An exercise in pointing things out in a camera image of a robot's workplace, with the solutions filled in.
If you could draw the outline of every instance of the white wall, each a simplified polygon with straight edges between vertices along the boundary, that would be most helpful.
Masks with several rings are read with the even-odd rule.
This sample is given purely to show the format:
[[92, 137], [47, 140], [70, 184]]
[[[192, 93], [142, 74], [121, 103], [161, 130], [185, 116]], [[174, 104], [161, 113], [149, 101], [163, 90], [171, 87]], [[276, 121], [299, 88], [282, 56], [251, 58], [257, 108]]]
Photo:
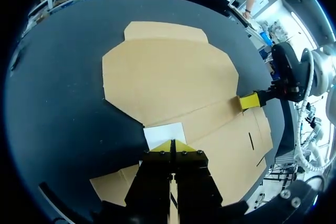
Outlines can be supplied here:
[[290, 38], [288, 42], [292, 45], [299, 60], [305, 48], [313, 49], [301, 27], [282, 4], [282, 0], [275, 1], [256, 18], [256, 21], [259, 23], [267, 21], [269, 26], [275, 21], [279, 21], [284, 30], [288, 33], [288, 38]]

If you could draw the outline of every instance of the cardboard flap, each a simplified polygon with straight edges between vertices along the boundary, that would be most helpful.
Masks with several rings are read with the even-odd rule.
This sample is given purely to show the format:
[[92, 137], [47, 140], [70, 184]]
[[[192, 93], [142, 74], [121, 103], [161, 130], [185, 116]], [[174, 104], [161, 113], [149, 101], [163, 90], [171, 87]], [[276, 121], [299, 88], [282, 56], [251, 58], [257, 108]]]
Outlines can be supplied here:
[[[253, 145], [249, 133], [255, 138]], [[241, 200], [266, 168], [265, 149], [252, 110], [190, 146], [203, 150], [209, 159], [208, 169], [223, 197], [223, 206]]]
[[259, 107], [253, 108], [253, 113], [260, 131], [261, 140], [263, 141], [264, 154], [273, 148], [271, 137], [271, 129], [269, 127], [268, 119], [265, 116], [264, 110]]
[[205, 33], [198, 28], [162, 22], [131, 22], [124, 31], [125, 40], [182, 39], [208, 43]]
[[148, 126], [232, 99], [238, 74], [210, 44], [137, 39], [103, 57], [103, 82], [107, 101]]
[[139, 165], [133, 165], [98, 178], [90, 182], [101, 200], [125, 206], [125, 197], [138, 172]]

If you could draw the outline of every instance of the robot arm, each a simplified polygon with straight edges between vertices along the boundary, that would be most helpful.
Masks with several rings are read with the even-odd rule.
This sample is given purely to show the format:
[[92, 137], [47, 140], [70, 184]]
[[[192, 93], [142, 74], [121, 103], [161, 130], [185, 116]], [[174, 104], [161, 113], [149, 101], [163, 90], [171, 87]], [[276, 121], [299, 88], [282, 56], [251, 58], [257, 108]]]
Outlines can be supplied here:
[[[296, 150], [304, 168], [314, 172], [322, 171], [331, 164], [336, 155], [326, 164], [319, 162], [319, 167], [310, 164], [303, 156], [300, 125], [306, 109], [309, 110], [308, 96], [320, 96], [326, 92], [328, 92], [326, 115], [330, 122], [336, 125], [336, 42], [313, 51], [305, 49], [301, 61], [296, 57], [292, 47], [283, 42], [273, 46], [272, 57], [280, 78], [272, 81], [268, 90], [255, 91], [251, 95], [239, 98], [241, 108], [246, 110], [254, 106], [264, 106], [267, 101], [274, 98], [293, 102], [303, 101], [295, 134]], [[308, 116], [307, 119], [313, 131], [305, 141], [305, 146], [312, 147], [316, 151], [315, 146], [309, 143], [311, 141], [316, 143], [321, 139], [323, 131], [319, 119], [313, 116], [311, 118]]]

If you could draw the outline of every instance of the cable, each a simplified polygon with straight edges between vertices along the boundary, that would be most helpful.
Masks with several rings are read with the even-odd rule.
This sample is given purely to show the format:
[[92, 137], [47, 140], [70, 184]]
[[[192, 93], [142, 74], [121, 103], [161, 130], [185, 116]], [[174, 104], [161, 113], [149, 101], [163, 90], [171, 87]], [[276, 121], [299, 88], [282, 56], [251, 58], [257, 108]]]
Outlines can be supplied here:
[[314, 59], [313, 59], [313, 54], [310, 50], [308, 50], [307, 48], [305, 48], [305, 50], [303, 52], [307, 52], [308, 56], [309, 56], [309, 63], [310, 63], [310, 72], [309, 72], [309, 80], [308, 80], [308, 85], [307, 85], [307, 89], [306, 89], [306, 93], [304, 95], [304, 99], [302, 102], [302, 107], [300, 109], [299, 112], [299, 116], [298, 116], [298, 120], [297, 120], [297, 128], [296, 128], [296, 137], [295, 137], [295, 142], [296, 142], [296, 147], [298, 150], [298, 156], [300, 158], [300, 161], [302, 162], [302, 165], [304, 168], [311, 170], [313, 172], [320, 172], [323, 171], [325, 168], [327, 168], [336, 158], [336, 153], [334, 154], [334, 156], [324, 165], [320, 166], [320, 167], [315, 167], [312, 164], [310, 164], [304, 157], [303, 155], [303, 151], [302, 151], [302, 147], [301, 147], [301, 137], [300, 137], [300, 128], [301, 128], [301, 122], [303, 121], [303, 112], [306, 108], [307, 105], [307, 98], [310, 94], [310, 90], [312, 87], [312, 83], [313, 83], [313, 77], [314, 77]]
[[323, 191], [324, 190], [324, 185], [326, 184], [326, 181], [325, 181], [325, 179], [324, 179], [323, 176], [321, 176], [321, 175], [315, 175], [315, 176], [312, 176], [312, 177], [308, 178], [305, 182], [309, 183], [312, 180], [317, 179], [317, 178], [319, 178], [321, 180], [321, 185], [320, 185], [321, 189], [320, 190]]

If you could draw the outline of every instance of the shelf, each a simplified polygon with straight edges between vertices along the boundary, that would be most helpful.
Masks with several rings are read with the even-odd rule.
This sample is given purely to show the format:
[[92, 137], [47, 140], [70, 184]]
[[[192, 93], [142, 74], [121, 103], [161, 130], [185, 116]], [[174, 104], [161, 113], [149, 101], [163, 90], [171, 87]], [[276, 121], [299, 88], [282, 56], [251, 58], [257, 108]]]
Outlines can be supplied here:
[[48, 0], [43, 0], [41, 3], [39, 3], [33, 10], [31, 10], [28, 14], [28, 16], [30, 16], [33, 12], [35, 12], [37, 9], [39, 9], [40, 7], [42, 7], [44, 4], [47, 4]]

